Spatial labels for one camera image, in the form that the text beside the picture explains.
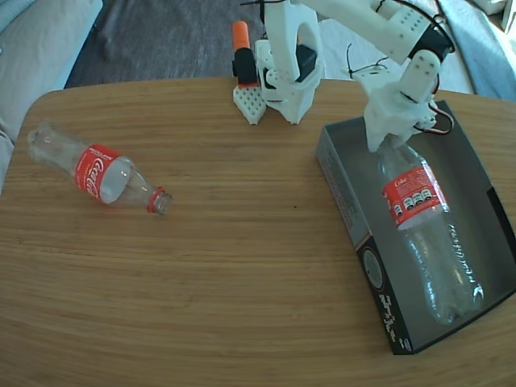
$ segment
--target empty plastic bottle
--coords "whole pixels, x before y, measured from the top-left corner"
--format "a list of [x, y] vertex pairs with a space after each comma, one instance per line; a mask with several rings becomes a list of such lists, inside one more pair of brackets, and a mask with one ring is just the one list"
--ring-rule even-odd
[[418, 266], [428, 310], [443, 325], [479, 310], [484, 289], [467, 261], [447, 199], [427, 161], [391, 135], [378, 157], [385, 183], [382, 194]]
[[29, 156], [60, 170], [77, 186], [109, 206], [145, 206], [164, 215], [172, 197], [142, 176], [133, 162], [117, 152], [92, 144], [51, 123], [42, 123], [27, 137]]

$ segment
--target bottle cap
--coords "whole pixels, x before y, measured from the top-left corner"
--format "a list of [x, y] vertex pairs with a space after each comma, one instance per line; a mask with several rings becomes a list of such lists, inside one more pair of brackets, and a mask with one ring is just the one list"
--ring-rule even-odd
[[164, 194], [164, 192], [165, 191], [164, 191], [163, 187], [158, 187], [156, 189], [156, 191], [154, 191], [154, 193], [151, 195], [151, 198], [148, 201], [148, 206], [147, 206], [148, 212], [150, 212], [151, 214], [155, 214], [156, 213], [156, 201], [157, 201], [157, 198], [162, 193]]

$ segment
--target orange part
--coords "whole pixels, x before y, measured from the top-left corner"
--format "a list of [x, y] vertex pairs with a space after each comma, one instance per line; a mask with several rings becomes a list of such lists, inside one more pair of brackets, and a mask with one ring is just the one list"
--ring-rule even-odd
[[240, 89], [252, 89], [253, 87], [260, 87], [260, 83], [259, 82], [254, 82], [254, 83], [249, 83], [247, 85], [238, 84], [238, 87]]
[[243, 21], [233, 23], [233, 48], [235, 52], [241, 48], [251, 48], [248, 25]]

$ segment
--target light blue cushion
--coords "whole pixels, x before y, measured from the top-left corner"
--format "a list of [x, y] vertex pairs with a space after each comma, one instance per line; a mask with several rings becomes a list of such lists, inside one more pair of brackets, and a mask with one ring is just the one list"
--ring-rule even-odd
[[0, 34], [35, 0], [0, 0]]

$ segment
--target red bottle label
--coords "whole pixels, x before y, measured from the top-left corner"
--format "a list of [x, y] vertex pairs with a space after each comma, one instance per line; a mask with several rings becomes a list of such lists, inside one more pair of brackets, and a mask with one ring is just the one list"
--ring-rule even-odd
[[429, 166], [403, 173], [387, 184], [381, 193], [389, 203], [390, 214], [397, 227], [433, 206], [447, 208], [446, 198]]
[[75, 168], [75, 183], [83, 191], [97, 200], [100, 198], [100, 185], [104, 173], [120, 155], [100, 144], [94, 144], [82, 154]]

